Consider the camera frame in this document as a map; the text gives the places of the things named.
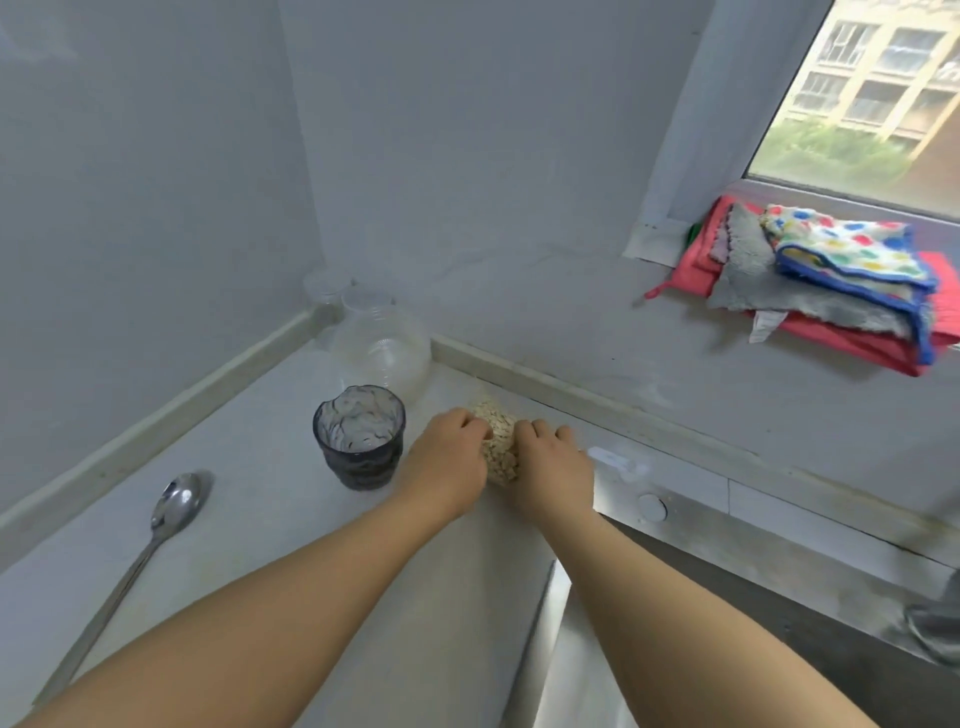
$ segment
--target greenery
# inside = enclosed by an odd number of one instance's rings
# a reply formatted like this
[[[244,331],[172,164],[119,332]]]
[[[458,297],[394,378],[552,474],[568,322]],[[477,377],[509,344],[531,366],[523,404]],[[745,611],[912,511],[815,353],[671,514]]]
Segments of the greenery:
[[[750,171],[864,195],[886,189],[909,166],[910,158],[896,142],[805,119],[785,120],[773,127],[756,151]]]

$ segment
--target sink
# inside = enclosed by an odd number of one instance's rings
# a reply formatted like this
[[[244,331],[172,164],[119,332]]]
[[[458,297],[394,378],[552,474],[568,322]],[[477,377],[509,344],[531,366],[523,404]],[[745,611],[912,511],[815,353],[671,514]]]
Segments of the sink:
[[[617,528],[790,645],[881,728],[960,724],[960,675],[934,663],[902,625],[902,606],[921,597],[672,494],[662,494],[670,518],[631,519],[638,530],[611,518],[626,511],[616,507],[617,484],[605,487],[598,479],[607,505],[598,509]],[[636,726],[555,563],[501,728],[585,725]]]

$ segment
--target dark glass tumbler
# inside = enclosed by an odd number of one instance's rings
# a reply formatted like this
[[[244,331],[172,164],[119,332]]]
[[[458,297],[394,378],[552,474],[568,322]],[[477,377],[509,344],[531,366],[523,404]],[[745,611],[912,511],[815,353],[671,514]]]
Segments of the dark glass tumbler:
[[[325,401],[313,416],[313,436],[326,464],[355,491],[382,488],[394,476],[403,453],[407,412],[389,389],[348,387]]]

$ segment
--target white countertop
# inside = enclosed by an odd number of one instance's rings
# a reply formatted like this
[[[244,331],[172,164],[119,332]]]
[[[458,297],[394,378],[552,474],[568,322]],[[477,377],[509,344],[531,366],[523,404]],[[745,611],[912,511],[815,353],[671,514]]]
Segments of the white countertop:
[[[644,480],[687,482],[717,496],[726,488],[719,476],[437,364],[426,393],[409,408],[406,445],[436,412],[468,404],[481,387],[518,416],[571,422],[582,447],[628,458]],[[154,503],[178,473],[213,471],[212,495],[197,520],[141,574],[84,668],[190,602],[383,499],[389,486],[375,493],[344,488],[313,439],[314,409],[339,392],[328,355],[308,345],[4,572],[0,726],[26,715],[146,545]],[[494,728],[550,560],[539,534],[490,490],[407,565],[298,726]]]

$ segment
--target spoon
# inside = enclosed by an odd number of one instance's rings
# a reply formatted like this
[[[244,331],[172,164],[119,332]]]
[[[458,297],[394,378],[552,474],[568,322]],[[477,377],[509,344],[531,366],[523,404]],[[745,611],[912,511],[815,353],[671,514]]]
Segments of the spoon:
[[[84,628],[77,641],[70,647],[57,669],[47,680],[47,684],[34,698],[35,706],[50,702],[66,689],[77,672],[77,668],[84,661],[84,657],[103,633],[107,622],[113,617],[113,613],[117,611],[123,597],[133,586],[136,577],[147,566],[150,557],[154,555],[154,552],[160,548],[164,541],[176,536],[194,520],[200,509],[204,507],[212,486],[213,473],[197,471],[196,473],[178,475],[163,489],[163,495],[156,503],[154,513],[150,518],[150,529],[153,532],[153,537],[147,547],[136,557],[136,561],[133,562],[127,573],[120,579],[120,583],[107,597],[104,605]]]

